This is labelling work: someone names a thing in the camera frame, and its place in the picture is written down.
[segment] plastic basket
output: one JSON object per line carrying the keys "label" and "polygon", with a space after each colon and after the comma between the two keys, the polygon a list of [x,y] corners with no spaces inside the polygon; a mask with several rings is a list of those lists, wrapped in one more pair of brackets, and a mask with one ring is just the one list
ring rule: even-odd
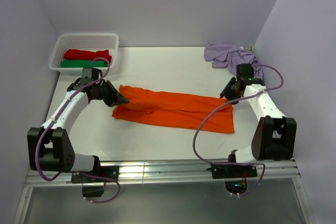
{"label": "plastic basket", "polygon": [[[111,69],[116,64],[118,58],[119,36],[117,34],[97,34],[97,33],[76,33],[63,34],[58,37],[53,52],[50,57],[49,68],[57,70],[62,74],[68,76],[80,76],[82,68],[61,68],[63,56],[69,49],[80,49],[88,51],[108,50],[112,56],[110,63]],[[98,68],[103,73],[106,72],[107,67]]]}

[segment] purple cloth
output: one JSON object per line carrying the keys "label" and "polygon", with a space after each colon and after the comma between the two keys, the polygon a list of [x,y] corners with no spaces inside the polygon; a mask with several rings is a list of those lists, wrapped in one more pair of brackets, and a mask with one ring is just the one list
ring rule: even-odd
{"label": "purple cloth", "polygon": [[[213,68],[227,68],[236,75],[236,66],[242,63],[250,63],[252,66],[260,64],[257,57],[238,46],[224,43],[208,43],[204,49],[205,61],[212,61]],[[264,73],[261,67],[254,68],[254,77],[263,78]]]}

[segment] green cloth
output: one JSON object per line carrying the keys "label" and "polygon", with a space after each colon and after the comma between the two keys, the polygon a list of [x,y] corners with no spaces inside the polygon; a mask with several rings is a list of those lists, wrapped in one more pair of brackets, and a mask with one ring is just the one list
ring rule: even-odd
{"label": "green cloth", "polygon": [[[89,68],[91,60],[66,60],[61,62],[61,68]],[[107,63],[103,60],[97,60],[93,63],[94,68],[107,67]]]}

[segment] folded orange cloth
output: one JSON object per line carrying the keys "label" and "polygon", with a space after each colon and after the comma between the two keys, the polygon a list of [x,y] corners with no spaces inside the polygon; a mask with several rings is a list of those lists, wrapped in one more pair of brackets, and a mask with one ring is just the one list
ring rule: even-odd
{"label": "folded orange cloth", "polygon": [[[193,94],[153,92],[120,86],[120,93],[130,100],[117,106],[112,116],[116,119],[157,126],[196,130],[203,120],[225,99]],[[233,133],[232,106],[223,107],[203,126],[203,131]]]}

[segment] gray floor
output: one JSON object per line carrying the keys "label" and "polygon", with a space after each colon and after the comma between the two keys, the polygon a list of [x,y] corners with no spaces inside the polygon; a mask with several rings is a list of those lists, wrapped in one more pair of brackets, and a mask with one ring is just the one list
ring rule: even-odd
{"label": "gray floor", "polygon": [[[116,187],[109,186],[104,197]],[[265,180],[240,199],[224,182],[124,185],[106,204],[82,200],[80,187],[35,188],[25,223],[304,223],[291,179]]]}

